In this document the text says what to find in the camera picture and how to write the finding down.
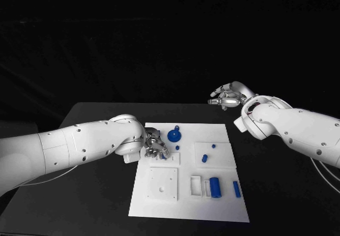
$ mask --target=blue bolt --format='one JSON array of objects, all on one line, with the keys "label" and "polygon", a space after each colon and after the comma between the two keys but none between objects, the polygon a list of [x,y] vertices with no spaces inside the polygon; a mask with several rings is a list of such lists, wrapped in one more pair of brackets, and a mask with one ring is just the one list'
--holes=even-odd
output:
[{"label": "blue bolt", "polygon": [[206,163],[206,161],[207,161],[207,155],[204,154],[201,158],[201,162]]}]

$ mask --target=white cable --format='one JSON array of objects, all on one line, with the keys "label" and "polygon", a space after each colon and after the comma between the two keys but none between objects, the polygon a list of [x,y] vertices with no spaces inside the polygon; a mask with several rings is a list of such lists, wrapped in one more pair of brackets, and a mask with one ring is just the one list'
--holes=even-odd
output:
[{"label": "white cable", "polygon": [[62,177],[65,174],[67,174],[76,167],[78,167],[78,166],[75,166],[67,172],[65,172],[65,173],[63,173],[62,175],[59,175],[57,177],[55,177],[55,178],[52,178],[52,179],[49,179],[49,180],[43,181],[43,182],[24,184],[24,185],[21,185],[21,186],[29,186],[29,185],[36,185],[36,184],[40,184],[40,183],[46,183],[46,182],[55,180],[56,178]]},{"label": "white cable", "polygon": [[[314,164],[314,167],[317,168],[317,165],[315,165],[315,163],[314,163],[314,161],[312,161],[312,158],[310,157],[310,160],[311,160],[311,162],[312,162],[312,164]],[[317,168],[317,172],[318,172],[318,174],[320,174],[320,176],[324,178],[324,180],[325,180],[325,182],[327,182],[327,184],[334,188],[334,190],[340,193],[340,191],[337,190],[337,188],[331,185],[331,183],[327,181],[327,179],[325,179],[325,177],[324,177],[324,175],[322,175],[322,173],[320,172],[320,170],[318,170],[318,168]]]},{"label": "white cable", "polygon": [[328,173],[331,174],[331,176],[340,181],[340,178],[335,177],[335,175],[331,173],[330,169],[325,167],[324,163],[321,161],[318,161],[324,167],[324,169],[328,171]]}]

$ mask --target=table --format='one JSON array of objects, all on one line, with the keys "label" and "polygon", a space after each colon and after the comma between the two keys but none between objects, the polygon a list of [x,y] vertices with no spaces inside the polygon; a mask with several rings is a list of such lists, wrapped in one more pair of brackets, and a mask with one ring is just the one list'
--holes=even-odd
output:
[{"label": "table", "polygon": [[132,114],[140,122],[225,123],[250,223],[128,217],[137,163],[108,157],[49,183],[20,187],[0,216],[0,232],[76,235],[278,235],[340,232],[340,195],[310,159],[279,137],[240,133],[240,107],[206,104],[78,103],[62,127]]}]

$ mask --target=black curtain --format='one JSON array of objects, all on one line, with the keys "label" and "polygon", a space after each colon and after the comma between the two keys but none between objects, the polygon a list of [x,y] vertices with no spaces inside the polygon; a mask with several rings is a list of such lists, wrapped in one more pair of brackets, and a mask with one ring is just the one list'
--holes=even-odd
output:
[{"label": "black curtain", "polygon": [[335,2],[112,4],[4,3],[1,119],[42,132],[78,102],[206,103],[235,80],[340,117]]}]

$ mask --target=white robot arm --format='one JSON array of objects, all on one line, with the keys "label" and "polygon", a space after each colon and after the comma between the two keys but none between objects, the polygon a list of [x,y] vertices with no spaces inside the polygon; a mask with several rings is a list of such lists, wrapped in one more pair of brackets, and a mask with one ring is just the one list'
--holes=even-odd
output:
[{"label": "white robot arm", "polygon": [[304,109],[292,108],[276,97],[259,96],[237,81],[220,86],[209,100],[222,109],[243,105],[235,120],[240,132],[262,140],[278,135],[286,146],[305,156],[340,168],[340,120]]},{"label": "white robot arm", "polygon": [[0,196],[39,176],[88,163],[111,152],[124,156],[124,162],[168,150],[154,128],[144,128],[137,118],[119,115],[111,120],[75,124],[66,128],[0,139]]}]

